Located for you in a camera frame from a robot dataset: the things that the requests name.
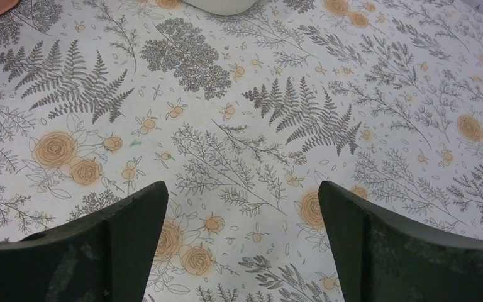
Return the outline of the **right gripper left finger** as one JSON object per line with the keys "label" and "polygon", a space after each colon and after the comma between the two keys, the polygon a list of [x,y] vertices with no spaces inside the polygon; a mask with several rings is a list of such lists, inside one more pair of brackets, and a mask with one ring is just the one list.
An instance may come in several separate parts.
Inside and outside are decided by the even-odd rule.
{"label": "right gripper left finger", "polygon": [[141,301],[168,201],[159,181],[58,227],[0,242],[0,301]]}

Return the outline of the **floral table mat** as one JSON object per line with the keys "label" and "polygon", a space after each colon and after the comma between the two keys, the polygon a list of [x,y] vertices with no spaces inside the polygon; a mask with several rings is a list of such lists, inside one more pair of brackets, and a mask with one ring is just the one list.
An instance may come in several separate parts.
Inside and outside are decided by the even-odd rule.
{"label": "floral table mat", "polygon": [[20,1],[0,16],[0,241],[155,181],[145,301],[342,301],[333,181],[483,240],[483,14],[463,1]]}

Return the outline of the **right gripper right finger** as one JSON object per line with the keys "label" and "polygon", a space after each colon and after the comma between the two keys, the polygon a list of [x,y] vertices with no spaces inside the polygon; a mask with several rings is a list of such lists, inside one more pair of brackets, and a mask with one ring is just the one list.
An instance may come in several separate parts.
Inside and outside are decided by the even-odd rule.
{"label": "right gripper right finger", "polygon": [[330,181],[318,200],[345,301],[483,301],[483,240],[419,223]]}

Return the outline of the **white vegetable tray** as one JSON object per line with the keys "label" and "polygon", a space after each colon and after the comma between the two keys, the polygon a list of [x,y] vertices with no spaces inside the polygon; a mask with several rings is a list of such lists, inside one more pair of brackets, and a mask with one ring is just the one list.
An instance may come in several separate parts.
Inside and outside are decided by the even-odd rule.
{"label": "white vegetable tray", "polygon": [[219,16],[233,16],[250,9],[257,0],[184,0],[207,13]]}

